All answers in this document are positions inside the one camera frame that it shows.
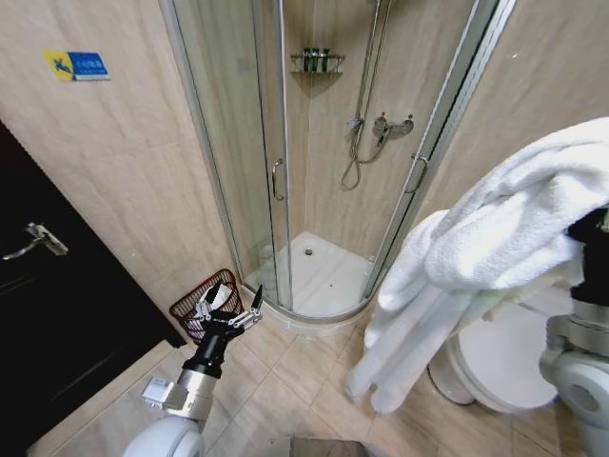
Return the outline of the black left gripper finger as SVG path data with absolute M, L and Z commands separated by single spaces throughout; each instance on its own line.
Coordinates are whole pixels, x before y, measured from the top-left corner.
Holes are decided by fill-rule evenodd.
M 219 311 L 226 300 L 226 285 L 217 283 L 206 290 L 195 306 L 195 318 L 200 322 L 218 321 Z
M 261 306 L 263 303 L 264 287 L 259 286 L 254 296 L 250 309 L 238 314 L 228 321 L 228 325 L 236 329 L 249 329 L 257 324 L 262 318 Z

